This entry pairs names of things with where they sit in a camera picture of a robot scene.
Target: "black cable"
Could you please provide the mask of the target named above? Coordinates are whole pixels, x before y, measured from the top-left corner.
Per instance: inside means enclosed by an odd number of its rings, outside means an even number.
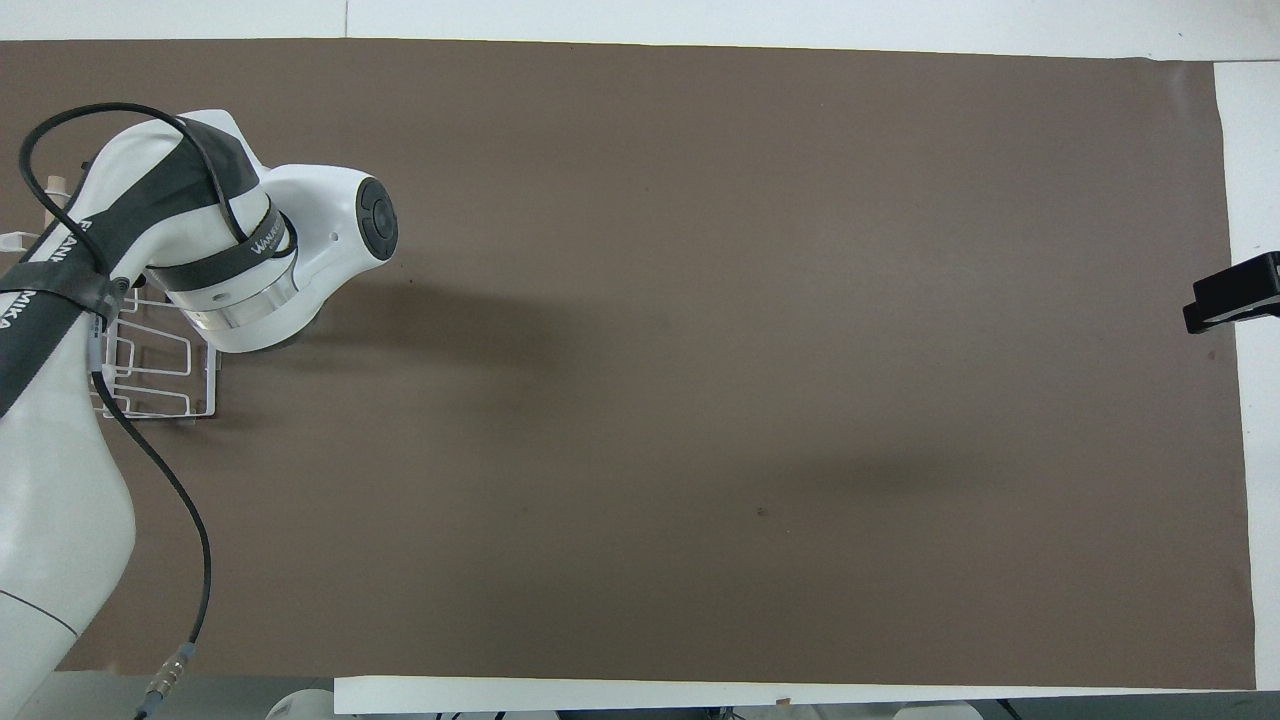
[[[1005,712],[1007,712],[1010,717],[1012,717],[1014,720],[1023,720],[1023,716],[1019,715],[1016,710],[1014,710],[1014,705],[1011,702],[1009,702],[1007,700],[997,700],[996,702],[1000,703],[1000,707],[1005,708]]]
[[[195,644],[196,639],[200,638],[200,629],[205,624],[205,612],[209,610],[209,589],[214,578],[212,559],[209,552],[209,533],[205,532],[205,521],[200,518],[200,510],[196,509],[196,503],[192,502],[191,496],[187,495],[187,488],[182,487],[182,482],[178,480],[178,475],[175,475],[173,469],[169,468],[169,464],[164,461],[164,457],[160,457],[160,454],[151,447],[151,443],[142,437],[142,433],[133,427],[133,421],[125,418],[124,413],[120,411],[120,406],[115,404],[115,398],[111,397],[111,391],[106,387],[106,379],[102,378],[102,373],[95,370],[90,374],[93,378],[93,389],[96,389],[97,396],[102,398],[102,405],[106,406],[106,411],[111,414],[111,418],[115,418],[115,421],[120,424],[120,428],[123,428],[131,438],[133,438],[133,442],[138,443],[138,447],[141,447],[142,452],[145,452],[147,457],[156,464],[156,468],[160,468],[160,471],[164,473],[169,484],[173,486],[174,492],[177,492],[178,497],[182,498],[182,503],[187,506],[191,521],[196,525],[196,532],[200,534],[200,551],[204,555],[205,562],[205,580],[204,587],[200,591],[200,610],[196,612],[196,620],[191,625],[191,634],[187,635],[187,642]],[[145,715],[140,714],[140,716],[134,717],[134,720],[142,720],[142,717],[145,717]]]
[[[73,220],[65,210],[59,208],[58,204],[54,202],[54,199],[45,192],[45,188],[40,186],[36,181],[36,173],[31,168],[31,155],[35,152],[36,143],[40,142],[40,138],[55,127],[65,122],[74,120],[76,118],[83,118],[84,115],[115,111],[148,115],[177,129],[182,137],[196,149],[196,152],[200,154],[200,161],[205,165],[205,173],[209,176],[209,184],[212,188],[214,195],[218,197],[218,206],[221,210],[223,220],[227,223],[227,228],[232,231],[233,236],[236,236],[237,242],[248,242],[248,236],[244,234],[239,223],[236,222],[236,214],[232,211],[230,200],[227,197],[221,183],[218,181],[218,173],[214,172],[214,163],[209,159],[209,152],[205,151],[205,147],[200,145],[200,141],[196,140],[193,135],[191,135],[191,131],[187,129],[187,126],[184,126],[179,118],[175,118],[164,110],[156,110],[155,108],[138,105],[136,102],[97,102],[93,105],[81,105],[79,108],[72,108],[70,110],[58,113],[27,133],[27,137],[22,141],[22,147],[18,149],[18,172],[22,174],[23,182],[27,183],[27,188],[29,188],[31,193],[36,196],[36,200],[45,206],[45,210],[49,210],[49,213],[68,231],[70,231],[70,233],[76,236],[76,240],[83,243],[86,250],[90,251],[93,256],[93,268],[99,273],[105,275],[111,272],[111,268],[106,264],[106,258],[102,255],[102,249],[99,247],[90,238],[88,232],[82,228],[79,223]]]

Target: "white table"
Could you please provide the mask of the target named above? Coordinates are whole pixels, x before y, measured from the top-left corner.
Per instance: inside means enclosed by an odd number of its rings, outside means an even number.
[[[1233,260],[1280,249],[1280,61],[1268,61],[1280,60],[1280,0],[0,0],[0,40],[417,37],[1213,60]],[[1280,322],[1236,333],[1257,687],[1280,689]],[[335,689],[339,712],[1170,692],[466,678],[340,678]]]

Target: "brown paper backdrop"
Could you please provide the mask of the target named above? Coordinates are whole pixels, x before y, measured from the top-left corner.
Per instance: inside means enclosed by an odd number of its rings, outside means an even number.
[[[72,105],[366,169],[393,261],[151,425],[214,539],[198,669],[1252,687],[1208,64],[416,41],[0,46],[0,220]],[[59,131],[74,174],[129,118]],[[138,509],[67,667],[198,566]]]

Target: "black tape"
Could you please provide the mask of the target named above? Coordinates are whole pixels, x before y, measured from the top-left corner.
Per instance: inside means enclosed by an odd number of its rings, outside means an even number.
[[[101,315],[106,324],[115,322],[124,300],[124,288],[110,278],[95,273],[82,263],[18,263],[0,275],[0,292],[33,290],[51,292]]]
[[[271,204],[248,241],[192,263],[168,268],[152,266],[147,270],[165,291],[183,292],[212,287],[275,258],[275,251],[289,234],[288,222]],[[291,250],[294,245],[297,245],[296,241],[291,243]]]

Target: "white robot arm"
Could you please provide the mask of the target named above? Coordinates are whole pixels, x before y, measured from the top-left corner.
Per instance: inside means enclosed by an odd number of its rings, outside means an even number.
[[[178,122],[198,145],[161,120],[115,136],[65,209],[81,232],[52,223],[0,277],[0,720],[133,550],[133,506],[84,392],[86,348],[124,290],[146,274],[215,348],[244,352],[296,334],[396,249],[394,209],[369,174],[268,168],[223,110]]]

